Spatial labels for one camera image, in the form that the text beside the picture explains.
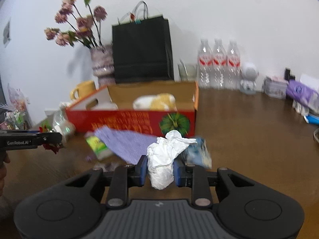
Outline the red artificial flower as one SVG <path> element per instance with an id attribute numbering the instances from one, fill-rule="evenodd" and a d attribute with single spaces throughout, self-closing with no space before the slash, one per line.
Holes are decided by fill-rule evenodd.
<path id="1" fill-rule="evenodd" d="M 63 148 L 63 136 L 59 132 L 53 132 L 47 129 L 46 125 L 39 128 L 43 138 L 43 147 L 46 150 L 53 151 L 55 154 Z"/>

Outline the blue patterned sock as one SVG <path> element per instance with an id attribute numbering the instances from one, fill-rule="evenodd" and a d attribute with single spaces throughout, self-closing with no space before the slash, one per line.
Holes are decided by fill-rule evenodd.
<path id="1" fill-rule="evenodd" d="M 190 144 L 186 150 L 181 153 L 182 161 L 186 165 L 198 165 L 205 169 L 212 168 L 211 156 L 208 152 L 206 140 L 200 136 L 195 137 L 196 143 Z"/>

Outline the clear plastic bottle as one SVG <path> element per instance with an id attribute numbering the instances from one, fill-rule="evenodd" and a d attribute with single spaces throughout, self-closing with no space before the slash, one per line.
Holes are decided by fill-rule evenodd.
<path id="1" fill-rule="evenodd" d="M 65 110 L 58 110 L 53 114 L 52 125 L 62 135 L 63 144 L 75 133 L 75 126 L 68 120 Z"/>

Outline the purple cloth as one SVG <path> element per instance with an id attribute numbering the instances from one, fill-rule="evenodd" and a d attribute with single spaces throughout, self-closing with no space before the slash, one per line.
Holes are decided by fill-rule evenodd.
<path id="1" fill-rule="evenodd" d="M 147 154 L 148 146 L 157 141 L 157 137 L 153 135 L 128 130 L 120 131 L 107 126 L 97 129 L 94 134 L 114 154 L 133 165 L 139 162 L 142 155 Z"/>

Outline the green tissue pack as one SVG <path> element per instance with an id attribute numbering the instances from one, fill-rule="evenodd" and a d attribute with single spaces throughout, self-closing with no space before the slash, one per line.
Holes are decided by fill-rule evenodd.
<path id="1" fill-rule="evenodd" d="M 92 150 L 92 153 L 87 156 L 88 161 L 102 161 L 113 155 L 113 152 L 106 146 L 104 142 L 95 136 L 94 132 L 85 133 L 84 138 Z"/>

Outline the white tissue paper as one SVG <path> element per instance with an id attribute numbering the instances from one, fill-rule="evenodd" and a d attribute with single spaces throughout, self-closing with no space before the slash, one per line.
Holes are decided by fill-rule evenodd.
<path id="1" fill-rule="evenodd" d="M 183 138 L 179 131 L 172 130 L 148 146 L 148 173 L 153 188 L 163 190 L 174 181 L 174 160 L 196 143 L 196 139 Z"/>

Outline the yellow mug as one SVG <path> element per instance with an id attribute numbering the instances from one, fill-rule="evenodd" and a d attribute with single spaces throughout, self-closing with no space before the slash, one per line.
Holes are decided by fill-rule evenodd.
<path id="1" fill-rule="evenodd" d="M 71 92 L 70 99 L 78 100 L 95 92 L 96 86 L 93 80 L 84 81 L 78 84 Z"/>

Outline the red cardboard box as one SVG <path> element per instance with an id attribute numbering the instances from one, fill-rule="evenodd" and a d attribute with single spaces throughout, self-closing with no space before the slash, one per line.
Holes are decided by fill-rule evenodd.
<path id="1" fill-rule="evenodd" d="M 151 110 L 161 94 L 170 95 L 173 109 Z M 76 131 L 95 131 L 103 126 L 154 136 L 175 129 L 183 137 L 195 134 L 199 89 L 195 82 L 153 81 L 104 86 L 78 99 L 66 109 Z"/>

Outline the white plush toy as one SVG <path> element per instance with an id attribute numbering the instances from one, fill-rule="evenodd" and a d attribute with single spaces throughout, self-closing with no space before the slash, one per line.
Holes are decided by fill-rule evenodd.
<path id="1" fill-rule="evenodd" d="M 134 110 L 177 111 L 175 97 L 170 93 L 140 96 L 132 103 Z"/>

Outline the purple ceramic vase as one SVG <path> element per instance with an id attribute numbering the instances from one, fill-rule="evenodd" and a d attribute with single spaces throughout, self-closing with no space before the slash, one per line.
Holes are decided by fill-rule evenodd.
<path id="1" fill-rule="evenodd" d="M 115 83 L 112 45 L 107 44 L 90 49 L 93 75 L 98 78 L 99 87 Z"/>

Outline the glass cup with spoon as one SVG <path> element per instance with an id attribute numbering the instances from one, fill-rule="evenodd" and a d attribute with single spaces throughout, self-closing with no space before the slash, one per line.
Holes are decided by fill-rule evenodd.
<path id="1" fill-rule="evenodd" d="M 192 82 L 197 79 L 197 64 L 187 64 L 179 60 L 178 64 L 179 77 L 181 81 Z"/>

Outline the water bottle left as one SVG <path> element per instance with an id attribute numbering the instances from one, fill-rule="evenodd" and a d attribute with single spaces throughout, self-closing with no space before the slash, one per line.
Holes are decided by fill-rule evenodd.
<path id="1" fill-rule="evenodd" d="M 201 88 L 209 88 L 211 68 L 213 66 L 213 51 L 207 39 L 201 39 L 198 50 L 198 84 Z"/>

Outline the water bottle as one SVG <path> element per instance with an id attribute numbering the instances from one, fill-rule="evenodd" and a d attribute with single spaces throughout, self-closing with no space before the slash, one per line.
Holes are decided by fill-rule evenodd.
<path id="1" fill-rule="evenodd" d="M 198 50 L 198 84 L 201 88 L 209 88 L 211 68 L 213 66 L 213 51 L 207 39 L 201 39 Z"/>
<path id="2" fill-rule="evenodd" d="M 215 39 L 213 48 L 213 88 L 224 88 L 224 72 L 226 66 L 226 51 L 221 39 Z"/>
<path id="3" fill-rule="evenodd" d="M 234 40 L 229 42 L 226 66 L 226 87 L 230 90 L 238 90 L 241 73 L 241 56 L 237 42 Z"/>

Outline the white astronaut figure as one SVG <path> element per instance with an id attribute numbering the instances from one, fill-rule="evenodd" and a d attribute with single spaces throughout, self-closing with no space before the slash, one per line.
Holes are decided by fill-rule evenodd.
<path id="1" fill-rule="evenodd" d="M 253 63 L 244 63 L 241 67 L 241 80 L 239 90 L 245 94 L 256 93 L 256 79 L 259 76 L 259 71 Z"/>

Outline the water bottle right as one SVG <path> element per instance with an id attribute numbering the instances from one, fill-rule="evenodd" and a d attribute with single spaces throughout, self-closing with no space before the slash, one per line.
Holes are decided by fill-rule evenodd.
<path id="1" fill-rule="evenodd" d="M 241 73 L 241 56 L 237 42 L 234 40 L 229 42 L 226 66 L 226 87 L 230 90 L 238 90 Z"/>

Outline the water bottle middle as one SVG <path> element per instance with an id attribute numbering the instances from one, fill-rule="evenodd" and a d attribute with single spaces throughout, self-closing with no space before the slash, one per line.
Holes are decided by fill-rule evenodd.
<path id="1" fill-rule="evenodd" d="M 213 88 L 224 88 L 224 72 L 226 66 L 226 51 L 221 39 L 215 39 L 213 48 Z"/>

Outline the black paper bag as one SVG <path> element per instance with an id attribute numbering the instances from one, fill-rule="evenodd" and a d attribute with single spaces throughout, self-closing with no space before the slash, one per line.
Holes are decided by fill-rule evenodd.
<path id="1" fill-rule="evenodd" d="M 112 51 L 117 84 L 174 80 L 169 21 L 150 17 L 145 1 L 112 26 Z"/>

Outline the dried pink roses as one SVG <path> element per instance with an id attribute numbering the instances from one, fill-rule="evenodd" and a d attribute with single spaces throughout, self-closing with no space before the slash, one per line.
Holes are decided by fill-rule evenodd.
<path id="1" fill-rule="evenodd" d="M 91 0 L 62 0 L 59 11 L 55 14 L 55 23 L 67 24 L 68 31 L 48 27 L 44 29 L 47 40 L 53 40 L 59 46 L 74 46 L 81 43 L 88 49 L 101 48 L 102 22 L 108 14 L 104 7 L 90 6 Z"/>

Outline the purple tissue pack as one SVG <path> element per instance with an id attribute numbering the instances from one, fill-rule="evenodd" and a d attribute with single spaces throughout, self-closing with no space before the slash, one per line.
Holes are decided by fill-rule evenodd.
<path id="1" fill-rule="evenodd" d="M 318 113 L 318 93 L 308 86 L 298 81 L 290 80 L 286 90 L 286 95 L 304 107 Z"/>

